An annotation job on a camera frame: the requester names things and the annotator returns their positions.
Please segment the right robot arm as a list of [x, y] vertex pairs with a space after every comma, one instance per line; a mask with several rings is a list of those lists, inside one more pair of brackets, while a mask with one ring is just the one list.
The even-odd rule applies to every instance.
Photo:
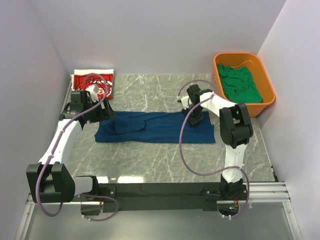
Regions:
[[[250, 187], [243, 184], [243, 177], [247, 178], [243, 163], [245, 150], [254, 131], [246, 104], [230, 102], [211, 89], [200, 89], [197, 84], [189, 86], [186, 92], [187, 96], [177, 97], [177, 100], [182, 103], [182, 113], [185, 116], [178, 142], [183, 164], [198, 176], [221, 173], [219, 190], [215, 194], [218, 197], [230, 200], [241, 193], [247, 194]], [[209, 173], [198, 173], [192, 170], [184, 159], [182, 149], [186, 124], [196, 126], [203, 119], [203, 109], [219, 117], [220, 137], [225, 144], [224, 168]]]

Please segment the dark blue t-shirt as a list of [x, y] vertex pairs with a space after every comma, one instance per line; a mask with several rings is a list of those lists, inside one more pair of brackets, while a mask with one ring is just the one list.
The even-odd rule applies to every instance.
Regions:
[[[97, 143], [142, 142], [178, 144], [185, 116], [182, 112], [117, 111], [115, 117], [101, 121], [95, 134]], [[209, 113], [195, 127], [187, 123], [183, 130], [185, 144], [214, 144], [214, 126]]]

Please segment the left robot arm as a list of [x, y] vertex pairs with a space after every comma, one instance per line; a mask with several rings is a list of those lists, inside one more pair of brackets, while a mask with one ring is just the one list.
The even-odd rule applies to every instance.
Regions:
[[70, 93], [59, 116], [54, 137], [37, 164], [30, 164], [26, 176], [34, 202], [69, 203], [83, 195], [88, 201], [100, 195], [98, 180], [93, 175], [71, 176], [67, 165], [76, 138], [87, 123], [98, 123], [113, 118], [116, 113], [106, 96], [98, 99], [91, 90]]

